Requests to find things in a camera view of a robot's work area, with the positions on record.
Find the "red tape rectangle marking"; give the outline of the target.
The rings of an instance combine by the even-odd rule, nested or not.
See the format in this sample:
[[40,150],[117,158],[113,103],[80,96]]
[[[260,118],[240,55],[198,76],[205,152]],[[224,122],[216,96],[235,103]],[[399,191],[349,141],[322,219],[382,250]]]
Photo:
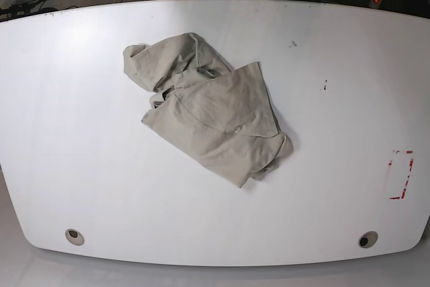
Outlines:
[[402,200],[405,198],[411,178],[414,158],[414,151],[412,150],[393,151],[387,171],[389,200]]

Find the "beige T-shirt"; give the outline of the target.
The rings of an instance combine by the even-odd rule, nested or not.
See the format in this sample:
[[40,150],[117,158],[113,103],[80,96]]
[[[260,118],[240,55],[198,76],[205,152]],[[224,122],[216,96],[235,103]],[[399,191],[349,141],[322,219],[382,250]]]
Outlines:
[[123,57],[124,73],[152,93],[142,123],[235,186],[292,153],[259,63],[234,69],[195,33],[128,46]]

